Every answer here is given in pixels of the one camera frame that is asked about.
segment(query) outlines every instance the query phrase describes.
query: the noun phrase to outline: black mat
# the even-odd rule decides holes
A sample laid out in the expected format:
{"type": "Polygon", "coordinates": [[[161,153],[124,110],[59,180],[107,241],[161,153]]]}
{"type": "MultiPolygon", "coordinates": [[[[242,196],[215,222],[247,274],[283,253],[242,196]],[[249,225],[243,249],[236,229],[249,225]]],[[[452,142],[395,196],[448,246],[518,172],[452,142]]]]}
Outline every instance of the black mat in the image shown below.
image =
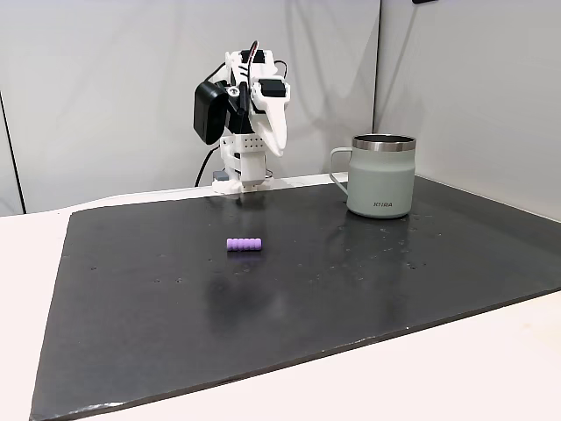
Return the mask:
{"type": "Polygon", "coordinates": [[[396,220],[347,212],[333,185],[78,212],[32,419],[178,396],[558,290],[560,239],[560,224],[423,179],[396,220]],[[226,253],[228,237],[264,249],[226,253]]]}

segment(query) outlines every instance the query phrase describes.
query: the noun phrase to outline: purple foam block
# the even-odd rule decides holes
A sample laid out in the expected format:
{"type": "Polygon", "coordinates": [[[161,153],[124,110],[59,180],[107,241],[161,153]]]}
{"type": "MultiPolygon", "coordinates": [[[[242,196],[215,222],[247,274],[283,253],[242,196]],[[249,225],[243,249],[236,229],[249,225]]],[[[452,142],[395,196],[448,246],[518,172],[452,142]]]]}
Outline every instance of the purple foam block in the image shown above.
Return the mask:
{"type": "Polygon", "coordinates": [[[260,250],[261,239],[227,239],[226,248],[229,252],[246,252],[260,250]]]}

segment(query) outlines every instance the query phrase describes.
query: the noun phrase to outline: white panel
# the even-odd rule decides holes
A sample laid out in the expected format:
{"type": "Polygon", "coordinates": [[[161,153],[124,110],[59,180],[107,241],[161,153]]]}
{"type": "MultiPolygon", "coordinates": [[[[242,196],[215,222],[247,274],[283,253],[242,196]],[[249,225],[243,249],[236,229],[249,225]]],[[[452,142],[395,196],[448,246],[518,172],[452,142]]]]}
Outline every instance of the white panel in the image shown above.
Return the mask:
{"type": "Polygon", "coordinates": [[[376,128],[419,139],[421,175],[561,219],[561,2],[384,0],[381,13],[376,128]]]}
{"type": "MultiPolygon", "coordinates": [[[[275,176],[325,172],[370,132],[379,0],[3,0],[0,80],[29,211],[192,186],[198,83],[258,39],[288,63],[275,176]]],[[[218,153],[211,170],[222,169],[218,153]]]]}
{"type": "Polygon", "coordinates": [[[23,213],[0,103],[0,217],[23,213]]]}

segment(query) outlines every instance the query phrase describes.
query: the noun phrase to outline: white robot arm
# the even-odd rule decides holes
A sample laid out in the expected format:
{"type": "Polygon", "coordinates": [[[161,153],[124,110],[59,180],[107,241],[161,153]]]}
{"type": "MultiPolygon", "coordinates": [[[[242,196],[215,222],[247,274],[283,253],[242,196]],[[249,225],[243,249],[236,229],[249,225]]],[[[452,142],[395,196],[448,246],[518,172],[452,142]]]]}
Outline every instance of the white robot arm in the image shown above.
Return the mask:
{"type": "Polygon", "coordinates": [[[213,182],[220,193],[269,185],[266,150],[281,157],[287,144],[290,85],[277,72],[273,53],[256,41],[250,50],[226,53],[224,66],[195,92],[195,129],[208,144],[220,141],[225,175],[213,182]],[[225,126],[230,136],[222,136],[225,126]]]}

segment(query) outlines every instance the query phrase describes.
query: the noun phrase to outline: mug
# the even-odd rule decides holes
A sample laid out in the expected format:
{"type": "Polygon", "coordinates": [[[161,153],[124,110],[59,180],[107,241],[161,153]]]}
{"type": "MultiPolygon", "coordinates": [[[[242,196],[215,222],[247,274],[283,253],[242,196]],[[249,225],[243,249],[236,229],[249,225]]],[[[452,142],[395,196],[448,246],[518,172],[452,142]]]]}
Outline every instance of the mug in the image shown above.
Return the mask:
{"type": "Polygon", "coordinates": [[[353,213],[370,218],[398,218],[411,211],[415,181],[416,140],[393,134],[365,134],[352,147],[331,151],[330,178],[348,196],[353,213]],[[345,188],[333,176],[333,155],[350,152],[345,188]]]}

